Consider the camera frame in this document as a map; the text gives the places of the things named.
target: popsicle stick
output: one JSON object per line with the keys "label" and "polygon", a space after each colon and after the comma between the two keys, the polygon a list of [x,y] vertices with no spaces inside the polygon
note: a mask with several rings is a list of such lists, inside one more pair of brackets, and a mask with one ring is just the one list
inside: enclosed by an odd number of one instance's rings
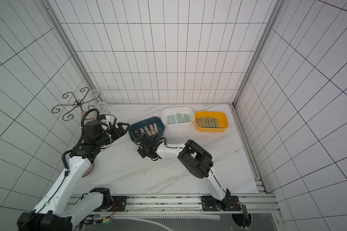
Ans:
{"label": "popsicle stick", "polygon": [[176,123],[174,114],[171,114],[171,119],[172,119],[172,123]]}
{"label": "popsicle stick", "polygon": [[155,136],[155,131],[153,125],[149,125],[150,132],[152,133],[153,136]]}
{"label": "popsicle stick", "polygon": [[211,121],[212,121],[212,127],[216,127],[215,119],[213,117],[211,118]]}
{"label": "popsicle stick", "polygon": [[213,126],[212,126],[212,120],[211,120],[211,118],[207,117],[207,120],[208,120],[208,125],[209,125],[209,127],[213,127]]}
{"label": "popsicle stick", "polygon": [[184,122],[184,117],[182,117],[182,113],[179,114],[179,118],[180,118],[181,123],[183,123]]}
{"label": "popsicle stick", "polygon": [[177,119],[177,122],[178,122],[178,123],[181,123],[180,115],[179,115],[178,113],[176,113],[176,119]]}
{"label": "popsicle stick", "polygon": [[216,124],[216,128],[220,128],[217,119],[215,119],[215,124]]}
{"label": "popsicle stick", "polygon": [[154,123],[153,126],[154,126],[154,131],[156,132],[156,134],[158,134],[158,127],[157,127],[157,124]]}
{"label": "popsicle stick", "polygon": [[202,124],[201,127],[206,127],[206,124],[204,123],[204,119],[203,117],[200,118],[200,123]]}
{"label": "popsicle stick", "polygon": [[144,127],[144,129],[147,132],[148,136],[152,136],[152,133],[149,131],[148,127]]}

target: black mounting plate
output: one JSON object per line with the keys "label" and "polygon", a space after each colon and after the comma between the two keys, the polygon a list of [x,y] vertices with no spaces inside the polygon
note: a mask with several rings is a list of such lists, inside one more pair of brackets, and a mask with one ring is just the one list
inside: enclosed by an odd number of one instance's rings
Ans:
{"label": "black mounting plate", "polygon": [[[125,197],[125,196],[111,196],[111,198],[112,198],[112,201],[116,205],[116,212],[125,211],[127,197]],[[96,209],[96,210],[94,210],[94,212],[102,212],[102,211],[100,209]]]}
{"label": "black mounting plate", "polygon": [[[221,209],[217,208],[216,203],[219,203],[220,201],[214,199],[212,196],[202,196],[202,210],[203,211],[221,211]],[[231,196],[229,199],[229,203],[226,205],[226,211],[240,211],[241,208],[237,204],[231,204],[239,202],[239,199],[237,196]]]}

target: wire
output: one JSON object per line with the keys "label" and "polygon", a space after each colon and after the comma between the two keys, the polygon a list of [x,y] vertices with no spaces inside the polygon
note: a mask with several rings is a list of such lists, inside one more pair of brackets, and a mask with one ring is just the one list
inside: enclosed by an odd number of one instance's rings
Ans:
{"label": "wire", "polygon": [[68,176],[69,173],[69,168],[68,168],[68,163],[67,160],[65,159],[65,155],[67,155],[68,153],[72,152],[73,149],[67,150],[62,154],[62,162],[63,162],[63,166],[65,168],[65,172],[64,172],[64,177]]}
{"label": "wire", "polygon": [[49,201],[54,197],[54,195],[56,194],[56,192],[59,190],[60,186],[62,186],[63,182],[65,180],[65,177],[63,178],[62,182],[60,183],[59,187],[56,189],[56,191],[54,192],[54,194],[49,198],[48,202],[45,203],[45,205],[37,212],[35,213],[35,215],[33,215],[33,217],[31,217],[28,221],[26,221],[21,227],[19,227],[19,229],[17,231],[20,231],[21,228],[23,228],[23,226],[25,226],[30,220],[32,220],[34,217],[36,217],[36,215],[43,209],[45,208],[45,206],[47,205],[47,203],[49,203]]}
{"label": "wire", "polygon": [[110,143],[108,147],[101,147],[100,149],[107,149],[107,148],[109,148],[111,146],[111,144],[112,143]]}
{"label": "wire", "polygon": [[166,140],[166,137],[161,137],[159,138],[158,140],[155,141],[155,143],[153,145],[155,145],[159,140],[165,140],[165,145],[167,145],[167,140]]}
{"label": "wire", "polygon": [[114,116],[114,115],[111,115],[111,116],[113,116],[114,117],[114,122],[113,122],[113,125],[111,126],[111,128],[113,127],[115,127],[115,125],[116,125],[116,122],[117,122],[117,118]]}
{"label": "wire", "polygon": [[113,213],[112,215],[108,216],[108,217],[105,217],[103,219],[100,219],[100,220],[97,220],[97,221],[93,221],[94,218],[91,219],[91,223],[90,224],[95,224],[95,223],[102,223],[103,221],[105,221],[106,219],[109,219],[109,221],[111,220],[111,218],[113,219],[113,215],[115,215],[116,213],[116,210],[117,210],[117,206],[116,204],[113,202]]}
{"label": "wire", "polygon": [[245,215],[245,212],[242,208],[242,206],[239,204],[240,202],[237,202],[234,198],[231,197],[231,195],[229,193],[227,193],[220,185],[220,183],[218,182],[218,180],[216,179],[215,175],[213,174],[213,178],[215,178],[216,182],[218,183],[218,185],[220,186],[221,190],[224,191],[233,201],[235,201],[235,203],[230,203],[230,204],[237,204],[239,205],[239,207],[241,208],[241,210],[243,211],[244,215]]}
{"label": "wire", "polygon": [[84,193],[84,194],[82,194],[82,196],[81,196],[78,200],[80,200],[80,199],[82,200],[82,199],[83,199],[83,196],[84,196],[85,194],[89,195],[88,193]]}
{"label": "wire", "polygon": [[116,204],[113,202],[113,213],[112,213],[112,215],[111,215],[110,221],[113,220],[114,216],[116,215],[116,210],[117,210],[117,206],[116,206]]}
{"label": "wire", "polygon": [[138,140],[138,137],[136,136],[135,132],[132,131],[131,125],[129,125],[129,132],[130,132],[131,136],[132,136],[132,137],[138,142],[138,144],[139,144],[140,146],[142,146],[142,147],[151,147],[151,146],[155,145],[155,142],[156,142],[156,140],[157,140],[158,132],[156,132],[156,131],[153,130],[153,129],[149,129],[148,131],[154,131],[154,132],[155,132],[155,138],[154,138],[154,140],[152,141],[152,144],[150,144],[150,145],[144,145],[144,144],[140,143],[140,141]]}
{"label": "wire", "polygon": [[97,113],[97,119],[99,118],[99,110],[98,109],[93,108],[93,109],[88,110],[87,112],[84,113],[84,115],[81,118],[81,128],[83,128],[83,125],[84,125],[83,123],[84,123],[87,115],[90,114],[91,112],[96,112]]}
{"label": "wire", "polygon": [[199,160],[195,159],[192,155],[189,155],[189,156],[190,156],[193,160],[197,161],[199,164],[201,164],[201,165],[205,166],[207,169],[211,170],[210,167],[208,167],[207,165],[203,164],[203,163],[200,162]]}
{"label": "wire", "polygon": [[[80,106],[80,108],[81,108],[81,117],[83,117],[83,114],[85,113],[85,111],[83,110],[82,106]],[[95,119],[94,118],[88,118],[88,119],[85,118],[85,120],[89,121],[89,120],[95,120]]]}

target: marble table surface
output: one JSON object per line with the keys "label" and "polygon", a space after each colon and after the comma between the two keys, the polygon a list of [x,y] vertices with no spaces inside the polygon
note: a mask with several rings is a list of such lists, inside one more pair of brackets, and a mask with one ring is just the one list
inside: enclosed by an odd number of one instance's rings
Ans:
{"label": "marble table surface", "polygon": [[[167,143],[194,140],[212,155],[214,169],[223,188],[231,193],[258,193],[241,138],[228,104],[190,105],[110,105],[117,122],[136,123],[152,116],[161,117],[164,108],[190,107],[197,111],[220,111],[227,115],[225,132],[199,132],[194,123],[181,130],[166,128]],[[203,179],[194,177],[177,159],[152,161],[142,158],[128,134],[100,152],[93,172],[82,178],[73,194],[89,192],[94,187],[107,187],[111,194],[209,194]]]}

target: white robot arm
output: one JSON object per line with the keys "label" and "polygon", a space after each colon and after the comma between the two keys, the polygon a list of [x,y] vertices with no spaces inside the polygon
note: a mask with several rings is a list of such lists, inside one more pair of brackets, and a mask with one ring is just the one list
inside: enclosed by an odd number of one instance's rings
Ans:
{"label": "white robot arm", "polygon": [[[184,151],[184,149],[185,149],[185,144],[180,144],[180,145],[167,144],[167,145],[165,145],[164,143],[161,143],[158,146],[156,153],[162,159],[164,159],[164,158],[178,158],[179,154],[182,151]],[[195,160],[196,155],[197,155],[196,152],[190,154],[190,156],[194,160]],[[215,198],[216,200],[222,201],[225,198],[226,193],[221,188],[220,183],[218,182],[218,177],[216,175],[216,172],[215,172],[213,166],[209,167],[208,176],[203,177],[203,178],[206,182],[206,185],[210,189],[212,197]]]}
{"label": "white robot arm", "polygon": [[[97,112],[98,120],[87,122],[83,125],[84,118],[91,112]],[[167,145],[166,138],[150,141],[145,135],[139,137],[132,133],[131,127],[126,123],[113,124],[108,115],[99,115],[97,109],[85,113],[81,120],[82,134],[79,142],[71,150],[62,155],[64,170],[47,192],[45,197],[31,212],[24,212],[18,219],[19,230],[73,230],[90,212],[95,209],[109,211],[113,202],[108,188],[94,188],[83,200],[67,210],[67,202],[76,185],[85,171],[90,167],[100,149],[109,145],[128,130],[136,139],[140,147],[138,153],[144,158],[152,159],[178,158],[181,163],[198,178],[204,178],[210,189],[211,195],[217,200],[216,207],[226,210],[230,192],[221,188],[213,168],[212,156],[192,140],[185,144]]]}

